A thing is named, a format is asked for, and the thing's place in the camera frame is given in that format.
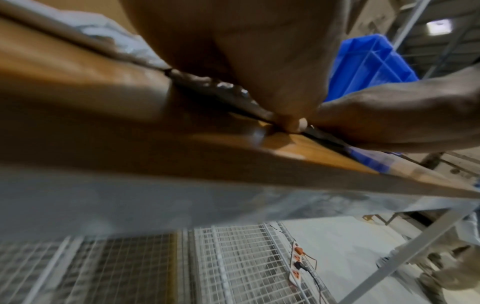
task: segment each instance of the ceiling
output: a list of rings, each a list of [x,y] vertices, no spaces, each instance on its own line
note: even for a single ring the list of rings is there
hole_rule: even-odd
[[[388,34],[389,38],[395,35],[408,18],[413,6],[403,7]],[[480,57],[479,13],[480,0],[432,0],[410,30],[398,52],[420,78],[435,64],[437,67],[430,77],[458,71]],[[450,20],[452,32],[429,36],[427,23],[442,19]]]

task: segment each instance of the hand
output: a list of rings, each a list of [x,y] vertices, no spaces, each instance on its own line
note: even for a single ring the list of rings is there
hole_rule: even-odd
[[[365,149],[439,152],[480,144],[480,65],[322,104],[308,122]]]
[[[349,3],[309,0],[121,0],[173,68],[240,84],[287,131],[328,93]]]

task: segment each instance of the blue crate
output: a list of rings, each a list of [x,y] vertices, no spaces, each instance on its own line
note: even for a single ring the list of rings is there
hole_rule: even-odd
[[[341,44],[333,63],[325,101],[385,83],[417,80],[415,72],[384,36],[348,39]]]

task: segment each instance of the white floor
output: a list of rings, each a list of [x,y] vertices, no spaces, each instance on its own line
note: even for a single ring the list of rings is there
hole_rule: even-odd
[[[285,221],[286,228],[304,248],[318,260],[317,273],[339,301],[372,274],[375,261],[405,242],[402,235],[415,237],[420,230],[402,218],[390,226],[379,220],[364,221],[361,217],[335,217]],[[421,270],[404,265],[384,279],[356,304],[429,304],[415,278]],[[478,304],[480,294],[474,290],[444,291],[448,304]]]

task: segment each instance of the ceiling light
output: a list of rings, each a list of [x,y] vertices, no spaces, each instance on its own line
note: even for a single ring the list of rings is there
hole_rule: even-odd
[[[452,32],[452,23],[449,19],[435,20],[426,24],[430,36],[446,35]]]

